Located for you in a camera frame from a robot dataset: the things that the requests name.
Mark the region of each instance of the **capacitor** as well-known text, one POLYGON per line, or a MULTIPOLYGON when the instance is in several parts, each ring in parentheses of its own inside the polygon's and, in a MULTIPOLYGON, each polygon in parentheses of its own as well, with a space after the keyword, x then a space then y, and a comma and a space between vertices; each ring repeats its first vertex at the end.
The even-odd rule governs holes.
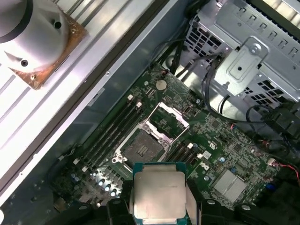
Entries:
POLYGON ((96 170, 92 175, 96 176, 98 174, 98 171, 96 170))
POLYGON ((105 180, 104 179, 101 179, 98 183, 99 186, 102 186, 104 184, 105 180))
POLYGON ((219 161, 220 161, 221 163, 224 163, 224 162, 226 161, 226 159, 225 159, 224 157, 220 157, 220 158, 219 158, 219 161))
POLYGON ((275 191, 276 190, 276 186, 272 183, 269 183, 266 185, 266 189, 270 190, 270 191, 275 191))
POLYGON ((230 171, 231 171, 232 173, 236 173, 236 168, 235 168, 235 167, 232 167, 232 168, 230 169, 230 171))
POLYGON ((112 190, 111 192, 111 197, 115 197, 117 193, 117 189, 112 190))
POLYGON ((109 189, 111 189, 111 185, 110 184, 106 185, 106 187, 104 188, 105 191, 109 191, 109 189))

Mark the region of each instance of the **black cable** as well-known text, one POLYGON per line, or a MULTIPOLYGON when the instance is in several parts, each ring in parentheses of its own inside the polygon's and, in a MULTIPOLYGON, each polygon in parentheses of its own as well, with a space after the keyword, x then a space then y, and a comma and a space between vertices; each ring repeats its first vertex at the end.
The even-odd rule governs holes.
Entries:
POLYGON ((221 101, 220 105, 219 105, 219 112, 221 115, 223 115, 223 109, 224 109, 224 105, 225 102, 230 98, 230 95, 226 95, 223 100, 221 101))
MULTIPOLYGON (((185 9, 185 17, 187 18, 187 22, 184 25, 184 30, 180 34, 179 38, 185 38, 187 36, 188 30, 190 28, 189 21, 191 19, 193 19, 197 15, 198 10, 203 8, 203 6, 205 6, 209 1, 210 0, 194 0, 190 4, 188 4, 188 6, 185 9)), ((172 61, 172 65, 170 67, 170 72, 172 74, 175 74, 176 70, 179 67, 180 56, 181 56, 181 53, 182 53, 182 50, 183 50, 184 42, 185 41, 179 42, 179 44, 177 46, 175 56, 174 56, 174 59, 172 61)))
POLYGON ((218 55, 206 55, 206 56, 199 56, 193 60, 191 60, 184 68, 182 71, 180 71, 175 77, 180 77, 181 75, 183 75, 187 70, 190 69, 190 67, 195 64, 196 62, 200 61, 200 60, 211 60, 216 58, 218 55))
POLYGON ((195 0, 191 2, 185 9, 185 17, 188 19, 194 18, 198 10, 203 8, 210 0, 195 0))
MULTIPOLYGON (((184 30, 180 34, 179 38, 185 38, 188 35, 188 30, 189 30, 189 21, 187 21, 185 23, 184 30)), ((170 73, 172 73, 172 74, 175 74, 177 68, 179 67, 180 57, 181 57, 181 53, 182 53, 182 50, 183 50, 184 42, 185 42, 185 40, 180 41, 178 43, 177 48, 176 48, 174 59, 172 60, 172 64, 170 66, 170 73)))
MULTIPOLYGON (((268 106, 265 106, 265 105, 254 105, 250 108, 248 108, 247 112, 246 112, 246 121, 248 122, 251 122, 250 120, 250 112, 252 109, 255 109, 255 108, 264 108, 266 110, 269 110, 269 111, 272 111, 272 109, 268 106)), ((250 124, 250 127, 252 128, 252 130, 254 131, 254 133, 256 133, 256 128, 253 126, 253 124, 250 124)))
MULTIPOLYGON (((155 57, 155 55, 156 55, 156 53, 159 51, 159 49, 163 46, 163 45, 165 45, 165 44, 168 44, 168 43, 172 43, 169 47, 168 47, 168 49, 167 50, 170 50, 170 49, 172 49, 171 50, 171 52, 175 49, 175 47, 176 47, 176 42, 179 42, 179 41, 182 41, 182 40, 185 40, 185 38, 178 38, 178 39, 173 39, 173 40, 169 40, 169 41, 164 41, 164 42, 162 42, 162 43, 160 43, 158 46, 156 46, 155 47, 155 49, 154 49, 154 51, 153 51, 153 53, 151 54, 151 56, 150 56, 150 64, 148 65, 148 69, 149 70, 151 70, 151 65, 153 64, 153 61, 154 61, 154 57, 155 57)), ((158 58, 158 60, 156 61, 157 63, 160 63, 162 60, 163 61, 165 61, 165 56, 166 56, 166 58, 167 58, 167 56, 169 55, 169 54, 171 54, 171 52, 170 53, 167 53, 167 50, 158 58)))
POLYGON ((208 73, 205 75, 205 78, 202 81, 202 86, 203 86, 202 92, 204 95, 204 101, 206 103, 208 111, 214 117, 220 118, 222 120, 227 120, 231 123, 247 123, 247 124, 264 123, 263 121, 244 121, 244 120, 231 119, 231 118, 228 118, 228 117, 225 117, 225 116, 219 114, 218 112, 216 112, 214 109, 211 108, 211 106, 210 106, 210 82, 213 79, 213 76, 215 75, 215 71, 218 66, 218 63, 219 63, 218 60, 214 60, 212 62, 212 65, 211 65, 208 73))

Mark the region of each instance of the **dimm slot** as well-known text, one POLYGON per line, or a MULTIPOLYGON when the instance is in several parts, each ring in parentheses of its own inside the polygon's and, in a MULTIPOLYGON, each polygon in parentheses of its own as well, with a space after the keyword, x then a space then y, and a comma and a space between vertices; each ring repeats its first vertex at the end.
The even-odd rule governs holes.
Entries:
POLYGON ((83 152, 82 159, 85 160, 89 154, 94 150, 95 146, 102 141, 104 138, 107 138, 108 135, 110 135, 110 132, 116 128, 116 126, 119 124, 119 121, 121 121, 124 118, 124 115, 128 113, 128 111, 133 107, 132 103, 124 104, 121 108, 121 112, 118 114, 117 118, 112 120, 108 126, 106 126, 103 130, 105 131, 100 138, 98 138, 95 142, 93 142, 89 147, 88 151, 83 152))
POLYGON ((128 135, 128 133, 133 129, 133 127, 136 126, 138 121, 140 120, 141 112, 139 111, 137 114, 135 114, 131 119, 127 121, 127 124, 124 126, 124 128, 119 132, 117 137, 113 140, 113 142, 107 146, 107 149, 105 152, 101 155, 100 158, 96 160, 95 163, 92 164, 92 167, 95 165, 100 164, 106 156, 113 150, 113 148, 123 140, 124 137, 128 135))
POLYGON ((133 116, 135 114, 135 107, 131 108, 130 111, 127 113, 127 115, 125 117, 122 118, 122 120, 120 121, 119 124, 117 124, 117 126, 115 127, 115 129, 110 132, 109 136, 107 136, 103 142, 99 142, 95 147, 94 147, 94 151, 92 152, 92 155, 89 155, 89 159, 87 161, 87 164, 89 164, 97 155, 98 152, 100 151, 100 149, 103 148, 103 146, 106 143, 109 143, 112 139, 114 139, 114 137, 116 136, 115 134, 117 132, 119 132, 119 129, 122 128, 124 126, 124 124, 126 124, 127 120, 131 118, 131 116, 133 116))

